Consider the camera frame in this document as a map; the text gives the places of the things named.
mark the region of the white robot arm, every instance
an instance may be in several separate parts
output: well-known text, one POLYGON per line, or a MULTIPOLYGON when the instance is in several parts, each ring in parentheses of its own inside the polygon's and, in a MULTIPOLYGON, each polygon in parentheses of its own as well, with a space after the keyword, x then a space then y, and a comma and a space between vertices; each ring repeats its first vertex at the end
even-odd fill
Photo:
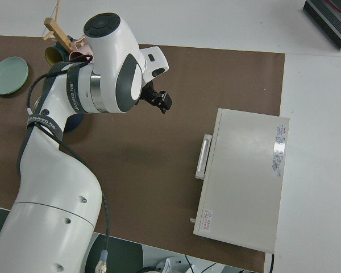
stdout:
POLYGON ((97 222, 102 191, 96 177, 45 133, 60 140, 76 113, 124 113, 140 99, 165 113, 172 104, 151 82, 168 70, 163 53, 139 49, 121 17, 96 15, 84 33, 94 64, 53 66, 30 113, 18 159, 20 190, 0 233, 0 272, 78 273, 97 222))

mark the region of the green plate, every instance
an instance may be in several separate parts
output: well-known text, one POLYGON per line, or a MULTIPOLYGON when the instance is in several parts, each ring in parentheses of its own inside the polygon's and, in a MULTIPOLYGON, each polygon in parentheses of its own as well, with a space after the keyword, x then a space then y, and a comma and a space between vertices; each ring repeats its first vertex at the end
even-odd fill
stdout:
POLYGON ((20 57, 9 57, 0 62, 0 95, 17 91, 26 82, 28 65, 20 57))

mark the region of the white box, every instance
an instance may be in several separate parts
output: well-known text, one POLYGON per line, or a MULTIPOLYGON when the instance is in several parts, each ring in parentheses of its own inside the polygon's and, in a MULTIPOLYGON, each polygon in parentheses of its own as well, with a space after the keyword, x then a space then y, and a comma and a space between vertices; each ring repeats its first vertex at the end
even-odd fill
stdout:
POLYGON ((193 233, 274 253, 289 119, 219 109, 193 233))

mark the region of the white table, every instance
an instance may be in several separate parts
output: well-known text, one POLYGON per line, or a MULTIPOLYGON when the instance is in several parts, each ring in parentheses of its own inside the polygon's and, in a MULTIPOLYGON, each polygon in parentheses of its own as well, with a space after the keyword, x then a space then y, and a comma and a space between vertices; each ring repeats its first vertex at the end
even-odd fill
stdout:
MULTIPOLYGON (((341 52, 303 3, 67 0, 59 24, 80 37, 91 16, 113 11, 139 43, 286 53, 280 116, 290 133, 274 272, 341 272, 341 52)), ((42 36, 54 5, 0 1, 0 35, 42 36)))

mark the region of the connector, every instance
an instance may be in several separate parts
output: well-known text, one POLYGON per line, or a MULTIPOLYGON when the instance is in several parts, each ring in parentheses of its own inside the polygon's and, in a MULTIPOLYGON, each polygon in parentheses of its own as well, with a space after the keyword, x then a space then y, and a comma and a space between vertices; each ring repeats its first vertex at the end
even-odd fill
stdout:
POLYGON ((102 250, 100 260, 98 261, 96 268, 95 268, 95 273, 106 273, 106 270, 107 270, 106 261, 107 261, 107 250, 102 250))

